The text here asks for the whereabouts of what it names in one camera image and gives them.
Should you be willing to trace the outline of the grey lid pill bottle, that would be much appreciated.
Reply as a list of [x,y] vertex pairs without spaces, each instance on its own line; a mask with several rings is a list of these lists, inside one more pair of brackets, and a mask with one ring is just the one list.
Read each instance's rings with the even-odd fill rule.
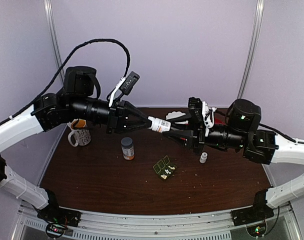
[[124,159],[130,161],[135,157],[133,140],[130,137],[124,137],[121,139],[121,148]]

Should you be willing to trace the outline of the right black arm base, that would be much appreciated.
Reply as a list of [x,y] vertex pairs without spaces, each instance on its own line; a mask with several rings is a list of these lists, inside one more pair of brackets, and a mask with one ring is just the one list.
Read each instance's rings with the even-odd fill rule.
[[266,220],[274,216],[274,210],[267,206],[266,193],[267,189],[258,191],[252,206],[231,211],[234,226],[249,225],[251,237],[262,238],[269,233]]

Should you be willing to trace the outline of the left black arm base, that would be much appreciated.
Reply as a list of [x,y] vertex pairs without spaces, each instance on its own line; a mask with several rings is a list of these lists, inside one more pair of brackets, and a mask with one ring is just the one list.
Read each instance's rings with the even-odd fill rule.
[[60,207],[56,195],[51,190],[45,191],[49,198],[48,205],[43,209],[35,208],[35,210],[37,217],[47,223],[46,235],[56,240],[65,234],[68,227],[78,227],[81,212]]

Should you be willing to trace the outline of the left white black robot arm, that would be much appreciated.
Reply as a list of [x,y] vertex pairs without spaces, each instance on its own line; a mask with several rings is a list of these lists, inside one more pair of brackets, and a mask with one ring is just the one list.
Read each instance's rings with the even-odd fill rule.
[[53,222],[59,222],[64,216],[55,194],[14,173],[1,153],[30,136],[73,120],[106,125],[109,134],[146,129],[152,125],[147,115],[127,101],[104,101],[91,97],[92,94],[100,95],[100,90],[94,68],[69,67],[62,89],[38,97],[22,113],[0,125],[0,188],[29,202]]

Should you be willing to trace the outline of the green weekly pill organizer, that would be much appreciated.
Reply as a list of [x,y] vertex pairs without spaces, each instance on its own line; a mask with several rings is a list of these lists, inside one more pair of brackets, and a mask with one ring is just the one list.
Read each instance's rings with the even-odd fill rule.
[[[168,168],[168,165],[173,166],[173,167],[176,167],[176,169],[175,169],[175,170],[171,170],[171,169]],[[170,170],[170,171],[172,172],[172,174],[167,174],[167,173],[165,172],[165,169]],[[153,170],[154,170],[154,172],[157,174],[157,176],[158,176],[161,180],[165,181],[165,180],[169,179],[171,176],[174,175],[175,171],[177,170],[177,166],[176,166],[174,163],[172,163],[172,162],[170,161],[169,156],[166,155],[164,158],[160,159],[160,160],[153,166]],[[161,175],[167,175],[167,179],[163,179],[163,178],[161,177]]]

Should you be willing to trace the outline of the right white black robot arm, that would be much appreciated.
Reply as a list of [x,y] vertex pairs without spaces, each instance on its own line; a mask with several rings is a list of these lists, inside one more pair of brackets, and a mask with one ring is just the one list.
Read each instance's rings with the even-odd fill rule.
[[261,108],[246,99],[236,99],[224,113],[224,124],[214,122],[216,108],[199,98],[188,100],[188,113],[161,121],[167,138],[199,154],[205,146],[242,151],[254,163],[304,165],[304,140],[291,138],[261,124]]

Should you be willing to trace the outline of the small white pill bottle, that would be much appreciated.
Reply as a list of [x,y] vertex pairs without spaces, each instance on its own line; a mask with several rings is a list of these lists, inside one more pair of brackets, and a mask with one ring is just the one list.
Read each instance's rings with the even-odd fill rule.
[[148,116],[148,120],[151,121],[150,130],[158,133],[170,131],[171,123],[169,121],[152,116]]

